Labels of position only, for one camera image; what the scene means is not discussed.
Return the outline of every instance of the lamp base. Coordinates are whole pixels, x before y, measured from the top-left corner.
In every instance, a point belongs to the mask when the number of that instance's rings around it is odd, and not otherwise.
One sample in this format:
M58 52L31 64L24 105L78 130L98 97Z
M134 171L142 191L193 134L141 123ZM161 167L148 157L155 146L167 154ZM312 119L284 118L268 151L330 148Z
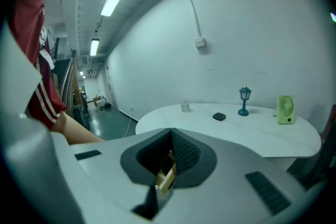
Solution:
M238 114L240 115L240 116L248 116L248 111L246 110L246 109L239 109L238 110Z

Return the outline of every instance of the white stripe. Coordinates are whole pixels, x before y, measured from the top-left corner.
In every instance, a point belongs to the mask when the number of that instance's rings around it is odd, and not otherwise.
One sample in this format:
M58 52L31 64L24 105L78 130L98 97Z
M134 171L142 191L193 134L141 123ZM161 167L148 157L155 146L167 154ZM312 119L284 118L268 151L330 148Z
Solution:
M36 92L38 100L40 101L41 108L44 111L45 115L47 116L48 119L50 119L51 122L55 123L56 120L49 114L48 110L46 109L46 106L44 105L42 96L41 96L40 92L38 91L38 88L35 90L35 92Z
M38 72L40 72L40 64L39 64L38 58L37 58L37 60L36 60L36 69L37 69ZM60 116L60 114L56 114L56 111L55 111L53 105L51 105L50 99L49 99L49 97L48 97L46 88L44 88L44 84L43 84L43 81L42 81L42 80L40 81L40 86L41 86L41 90L42 90L43 96L44 96L44 98L46 99L47 104L48 104L48 106L49 106L49 108L50 108L52 114L53 114L55 117L58 118L58 117Z

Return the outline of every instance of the ceiling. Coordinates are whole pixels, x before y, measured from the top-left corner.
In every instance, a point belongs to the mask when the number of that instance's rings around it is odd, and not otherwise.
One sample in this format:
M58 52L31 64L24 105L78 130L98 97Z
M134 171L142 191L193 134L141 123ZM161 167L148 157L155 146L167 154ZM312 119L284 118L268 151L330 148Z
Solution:
M74 8L75 11L72 13L65 12L64 9L64 19L69 43L75 44L73 49L77 49L77 55L80 56L79 69L89 70L93 77L98 75L99 69L106 60L108 48L112 46L116 34L134 9L143 1L120 0L112 16L104 17L100 13L105 0L72 0L73 3L68 7L68 10ZM99 24L101 24L101 27L99 27L98 34L95 35L95 30ZM100 40L96 57L90 57L91 40L93 38L99 38Z

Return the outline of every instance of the blue lantern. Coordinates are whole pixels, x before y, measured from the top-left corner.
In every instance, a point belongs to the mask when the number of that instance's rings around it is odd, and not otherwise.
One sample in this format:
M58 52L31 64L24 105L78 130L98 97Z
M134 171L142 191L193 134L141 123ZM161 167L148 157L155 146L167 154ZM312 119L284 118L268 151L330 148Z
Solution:
M244 86L243 88L239 90L239 92L240 92L240 98L243 101L243 107L242 109L238 110L238 114L240 116L247 116L248 111L246 110L246 100L250 99L251 90L247 88L246 86Z

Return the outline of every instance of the oval table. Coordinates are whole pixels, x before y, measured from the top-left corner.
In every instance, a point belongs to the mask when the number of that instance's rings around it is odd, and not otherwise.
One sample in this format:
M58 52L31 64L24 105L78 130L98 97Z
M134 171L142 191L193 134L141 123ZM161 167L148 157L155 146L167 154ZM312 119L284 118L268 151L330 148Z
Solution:
M278 124L274 110L247 106L249 116L238 115L242 105L190 104L189 112L181 105L170 105L145 115L136 125L136 134L159 128L179 128L234 142L270 158L287 170L298 157L314 156L321 147L316 129L296 115L294 124ZM212 115L220 112L226 119L217 121Z

